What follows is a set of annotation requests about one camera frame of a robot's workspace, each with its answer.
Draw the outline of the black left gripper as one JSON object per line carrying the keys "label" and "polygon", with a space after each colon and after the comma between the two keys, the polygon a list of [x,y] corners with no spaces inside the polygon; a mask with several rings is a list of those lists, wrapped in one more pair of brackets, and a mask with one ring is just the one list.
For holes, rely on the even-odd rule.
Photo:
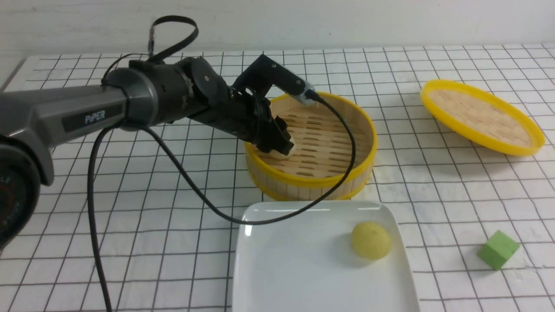
{"label": "black left gripper", "polygon": [[283,119],[273,117],[269,101],[227,85],[202,91],[194,87],[191,119],[251,143],[264,153],[290,148],[291,135]]}

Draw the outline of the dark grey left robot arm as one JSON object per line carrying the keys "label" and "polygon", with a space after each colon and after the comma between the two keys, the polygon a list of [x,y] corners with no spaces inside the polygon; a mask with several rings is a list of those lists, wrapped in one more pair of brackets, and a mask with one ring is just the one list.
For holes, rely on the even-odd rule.
{"label": "dark grey left robot arm", "polygon": [[265,97],[273,74],[279,84],[289,77],[266,56],[233,86],[203,57],[172,65],[131,60],[100,85],[2,93],[1,247],[29,222],[40,186],[53,184],[52,149],[105,128],[131,132],[189,118],[264,153],[290,154],[286,122],[272,116]]}

